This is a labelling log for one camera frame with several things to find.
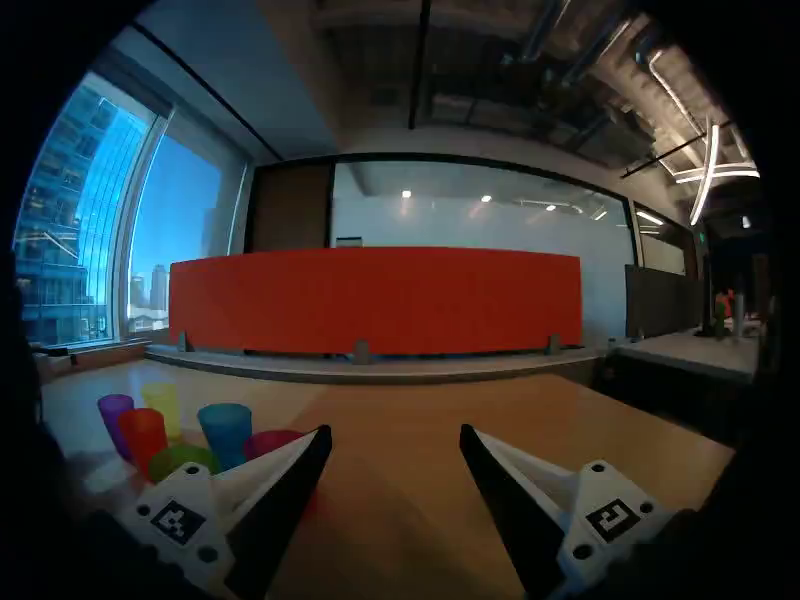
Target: window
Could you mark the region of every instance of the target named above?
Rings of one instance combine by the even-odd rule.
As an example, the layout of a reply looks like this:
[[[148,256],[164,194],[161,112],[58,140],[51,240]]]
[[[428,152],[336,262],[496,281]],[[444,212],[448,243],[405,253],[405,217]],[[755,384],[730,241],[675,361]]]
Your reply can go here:
[[[128,276],[128,331],[169,326],[175,262],[227,254],[244,156],[211,127],[175,111],[139,202]]]
[[[339,163],[331,239],[577,256],[583,343],[596,345],[625,335],[625,265],[634,263],[626,209],[619,198],[524,172],[424,161]]]
[[[639,204],[636,204],[636,220],[645,267],[697,279],[691,231]]]
[[[112,335],[109,254],[154,121],[92,74],[62,109],[32,170],[14,238],[31,341],[60,345]]]

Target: red panel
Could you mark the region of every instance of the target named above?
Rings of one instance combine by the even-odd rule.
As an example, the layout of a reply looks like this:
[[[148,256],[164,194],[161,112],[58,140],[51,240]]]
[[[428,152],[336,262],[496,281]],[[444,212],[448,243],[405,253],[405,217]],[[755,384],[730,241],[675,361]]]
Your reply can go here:
[[[456,354],[581,339],[580,259],[470,248],[263,252],[172,265],[170,334],[267,352]]]

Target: orange plastic cup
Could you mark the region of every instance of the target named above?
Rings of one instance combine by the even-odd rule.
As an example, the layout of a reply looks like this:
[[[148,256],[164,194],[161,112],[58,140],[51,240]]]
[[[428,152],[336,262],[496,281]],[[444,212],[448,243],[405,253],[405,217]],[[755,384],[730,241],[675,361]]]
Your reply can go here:
[[[133,457],[133,464],[148,481],[150,460],[167,447],[164,417],[152,408],[136,408],[120,415],[119,429]]]

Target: blue plastic cup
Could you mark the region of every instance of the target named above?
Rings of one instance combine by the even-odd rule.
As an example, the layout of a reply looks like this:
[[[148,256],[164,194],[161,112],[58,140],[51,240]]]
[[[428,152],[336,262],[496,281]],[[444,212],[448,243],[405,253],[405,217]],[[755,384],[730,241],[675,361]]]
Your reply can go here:
[[[223,470],[247,462],[244,445],[253,435],[253,413],[242,404],[209,404],[197,412],[200,427]]]

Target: table surface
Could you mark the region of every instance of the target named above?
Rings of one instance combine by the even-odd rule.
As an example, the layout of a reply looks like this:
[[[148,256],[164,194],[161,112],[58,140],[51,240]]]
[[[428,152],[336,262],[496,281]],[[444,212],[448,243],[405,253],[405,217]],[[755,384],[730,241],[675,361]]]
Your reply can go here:
[[[758,339],[697,337],[694,331],[647,338],[618,348],[640,358],[732,381],[750,382],[758,364]]]
[[[253,409],[254,430],[327,423],[334,449],[271,598],[515,598],[522,588],[458,448],[462,423],[574,470],[603,458],[668,508],[697,508],[732,451],[554,375],[432,386],[251,380],[137,361],[43,388],[45,419],[87,507],[117,509],[144,483],[113,451],[107,393],[172,381],[187,441],[213,402]]]

